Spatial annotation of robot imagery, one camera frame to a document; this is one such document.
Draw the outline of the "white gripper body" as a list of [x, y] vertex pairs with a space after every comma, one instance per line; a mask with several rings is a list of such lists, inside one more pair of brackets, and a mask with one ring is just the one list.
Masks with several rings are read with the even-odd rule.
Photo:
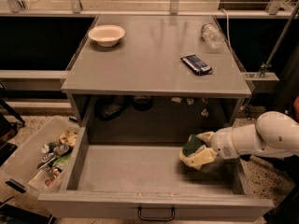
[[224, 160], [236, 159], [239, 154], [233, 144], [233, 128], [219, 129], [212, 135], [210, 145], [219, 153]]

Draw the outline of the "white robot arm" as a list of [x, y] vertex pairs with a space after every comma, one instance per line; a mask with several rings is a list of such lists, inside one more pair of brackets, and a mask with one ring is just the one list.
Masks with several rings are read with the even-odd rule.
[[283, 113], [269, 111], [258, 117], [254, 124], [191, 134], [179, 152], [179, 158], [196, 170], [217, 158], [232, 160], [243, 155], [298, 156], [299, 123]]

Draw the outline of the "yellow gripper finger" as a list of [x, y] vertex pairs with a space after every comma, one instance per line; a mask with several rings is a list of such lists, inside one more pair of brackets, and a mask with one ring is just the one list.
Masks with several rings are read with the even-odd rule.
[[218, 153], [211, 147], [203, 147], [187, 157], [185, 164], [196, 170], [200, 170], [203, 165], [212, 163], [216, 160]]
[[212, 140], [214, 133], [213, 132], [205, 132], [197, 134], [197, 137], [202, 140], [204, 143], [209, 144]]

